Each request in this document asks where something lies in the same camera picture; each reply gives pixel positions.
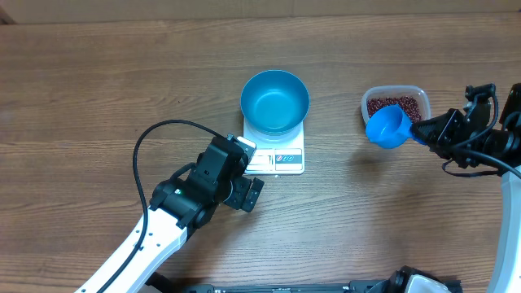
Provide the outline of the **blue plastic measuring scoop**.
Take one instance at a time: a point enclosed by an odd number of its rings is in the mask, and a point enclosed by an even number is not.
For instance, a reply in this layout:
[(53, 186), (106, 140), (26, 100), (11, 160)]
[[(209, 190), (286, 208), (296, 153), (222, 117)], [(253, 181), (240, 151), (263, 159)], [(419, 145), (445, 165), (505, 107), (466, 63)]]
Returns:
[(424, 145), (424, 142), (412, 134), (412, 125), (411, 119), (399, 106), (386, 106), (369, 119), (366, 125), (366, 136), (371, 143), (383, 149), (397, 148), (408, 139)]

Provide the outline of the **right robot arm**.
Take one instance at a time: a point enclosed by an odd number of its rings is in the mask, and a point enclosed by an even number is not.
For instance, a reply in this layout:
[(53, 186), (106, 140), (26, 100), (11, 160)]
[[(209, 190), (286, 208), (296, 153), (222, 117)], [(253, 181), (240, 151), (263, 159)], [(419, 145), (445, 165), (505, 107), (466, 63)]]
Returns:
[(486, 165), (492, 172), (463, 173), (463, 177), (501, 178), (502, 219), (497, 256), (487, 291), (520, 291), (520, 84), (512, 85), (502, 111), (494, 84), (465, 89), (464, 111), (414, 123), (413, 138), (460, 168)]

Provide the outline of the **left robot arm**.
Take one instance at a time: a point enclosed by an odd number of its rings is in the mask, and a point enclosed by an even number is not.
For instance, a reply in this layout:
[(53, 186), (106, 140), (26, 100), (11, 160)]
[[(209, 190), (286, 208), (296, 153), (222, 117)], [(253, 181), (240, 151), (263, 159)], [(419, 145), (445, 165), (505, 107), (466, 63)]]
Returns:
[(155, 271), (206, 225), (220, 204), (251, 212), (264, 185), (243, 174), (256, 144), (214, 137), (197, 162), (177, 170), (153, 191), (134, 231), (81, 287), (90, 292), (138, 292)]

